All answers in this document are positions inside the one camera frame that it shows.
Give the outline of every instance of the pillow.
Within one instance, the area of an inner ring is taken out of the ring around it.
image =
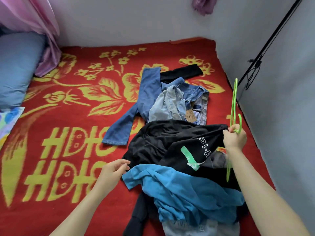
[[[35,32],[0,36],[0,109],[21,105],[44,47]]]

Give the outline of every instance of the hand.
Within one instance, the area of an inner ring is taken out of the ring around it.
[[[234,132],[235,129],[239,130],[239,124],[232,125],[228,128],[228,131],[223,130],[223,143],[227,149],[233,148],[242,150],[247,140],[246,132],[242,129],[241,132],[237,134]]]
[[[105,196],[116,187],[121,176],[130,169],[127,164],[130,164],[130,161],[118,159],[103,166],[92,191],[101,199],[104,199]]]

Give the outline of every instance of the bed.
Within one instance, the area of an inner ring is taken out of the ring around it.
[[[136,102],[145,67],[168,71],[198,64],[203,75],[187,82],[210,92],[207,124],[230,122],[232,89],[212,40],[65,47],[62,52],[56,69],[33,78],[24,113],[0,152],[2,235],[49,235],[91,190],[101,167],[123,156],[126,146],[101,141]],[[135,118],[129,141],[144,124]],[[273,186],[245,123],[243,128],[248,133],[245,155]],[[137,187],[129,192],[119,182],[100,204],[86,235],[122,235],[140,191]],[[159,223],[149,221],[143,235],[163,234]],[[242,219],[240,235],[259,235],[250,215]]]

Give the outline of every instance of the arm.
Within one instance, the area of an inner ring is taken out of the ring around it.
[[[225,130],[224,145],[232,162],[235,176],[242,190],[250,214],[262,236],[310,236],[300,217],[260,176],[242,153],[246,133],[234,133],[239,125]]]
[[[100,202],[129,170],[130,161],[119,159],[105,165],[93,189],[50,236],[83,236]]]

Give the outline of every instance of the gray wall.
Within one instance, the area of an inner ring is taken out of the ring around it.
[[[130,45],[204,36],[216,41],[233,83],[295,0],[218,0],[206,17],[192,10],[191,0],[49,1],[61,45]],[[240,105],[278,192],[315,235],[313,10],[315,0],[302,2],[265,55]]]
[[[315,0],[303,0],[264,58],[240,106],[277,191],[315,235]],[[262,39],[257,40],[261,48]],[[257,49],[243,45],[255,58]],[[231,83],[249,65],[235,58]]]

